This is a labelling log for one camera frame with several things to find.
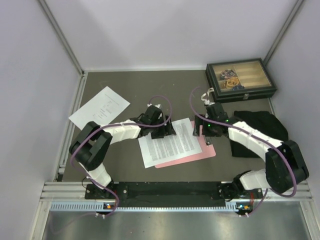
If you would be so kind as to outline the dense text paper sheet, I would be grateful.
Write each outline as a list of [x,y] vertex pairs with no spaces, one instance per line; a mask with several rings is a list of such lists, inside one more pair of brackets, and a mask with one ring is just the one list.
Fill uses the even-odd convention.
[[193,136],[189,118],[172,122],[176,135],[152,139],[151,135],[138,139],[145,168],[168,163],[202,152],[198,138]]

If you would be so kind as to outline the form paper sheet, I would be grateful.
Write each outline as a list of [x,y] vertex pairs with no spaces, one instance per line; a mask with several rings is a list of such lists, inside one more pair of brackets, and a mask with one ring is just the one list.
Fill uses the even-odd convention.
[[73,113],[69,120],[80,130],[89,122],[105,126],[110,124],[129,105],[127,100],[106,86]]

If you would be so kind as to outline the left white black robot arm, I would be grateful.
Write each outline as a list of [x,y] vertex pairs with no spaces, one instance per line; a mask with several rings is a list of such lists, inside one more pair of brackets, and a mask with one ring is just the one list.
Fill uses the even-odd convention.
[[102,198],[116,199],[112,177],[107,172],[104,159],[110,145],[126,140],[135,140],[147,135],[157,138],[175,135],[172,112],[164,114],[160,105],[149,104],[144,113],[122,122],[101,126],[88,122],[69,147],[70,164],[79,164],[78,171],[84,174]]

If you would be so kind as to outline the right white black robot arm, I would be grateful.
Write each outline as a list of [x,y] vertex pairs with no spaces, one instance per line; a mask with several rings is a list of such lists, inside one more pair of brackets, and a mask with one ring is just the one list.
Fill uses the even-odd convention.
[[293,140],[280,140],[256,128],[238,117],[229,117],[222,105],[206,103],[206,114],[195,113],[193,134],[199,129],[209,128],[215,137],[225,136],[253,152],[264,161],[264,168],[238,174],[233,180],[233,192],[245,198],[252,190],[271,190],[278,196],[292,198],[298,184],[309,177],[309,170],[299,145]]

